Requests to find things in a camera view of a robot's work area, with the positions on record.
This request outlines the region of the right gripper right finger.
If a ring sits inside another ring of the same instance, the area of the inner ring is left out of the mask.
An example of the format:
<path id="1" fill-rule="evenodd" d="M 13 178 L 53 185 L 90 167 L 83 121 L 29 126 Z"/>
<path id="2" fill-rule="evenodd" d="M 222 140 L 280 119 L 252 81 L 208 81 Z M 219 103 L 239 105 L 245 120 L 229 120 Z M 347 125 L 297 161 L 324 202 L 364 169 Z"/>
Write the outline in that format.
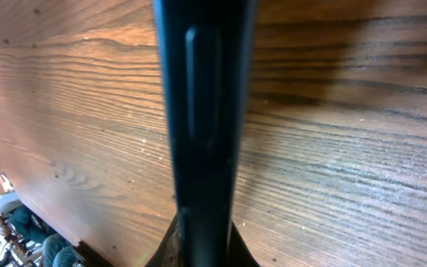
<path id="1" fill-rule="evenodd" d="M 234 223 L 231 223 L 228 267 L 259 267 Z"/>

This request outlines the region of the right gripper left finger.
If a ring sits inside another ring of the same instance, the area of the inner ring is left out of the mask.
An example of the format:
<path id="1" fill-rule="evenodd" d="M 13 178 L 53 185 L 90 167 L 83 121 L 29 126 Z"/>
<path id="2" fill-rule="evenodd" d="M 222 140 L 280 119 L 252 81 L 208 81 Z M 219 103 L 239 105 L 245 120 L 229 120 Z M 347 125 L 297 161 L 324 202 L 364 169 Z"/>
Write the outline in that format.
<path id="1" fill-rule="evenodd" d="M 174 216 L 159 247 L 145 267 L 180 267 L 180 237 L 177 215 Z"/>

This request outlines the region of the Galaxy S24 smartphone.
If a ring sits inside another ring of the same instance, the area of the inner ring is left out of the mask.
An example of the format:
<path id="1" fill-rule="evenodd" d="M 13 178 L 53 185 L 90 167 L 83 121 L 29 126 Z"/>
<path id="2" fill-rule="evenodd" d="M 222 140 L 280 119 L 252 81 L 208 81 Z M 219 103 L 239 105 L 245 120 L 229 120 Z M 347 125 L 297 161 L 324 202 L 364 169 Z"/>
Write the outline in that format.
<path id="1" fill-rule="evenodd" d="M 256 2 L 155 0 L 182 262 L 226 266 Z"/>

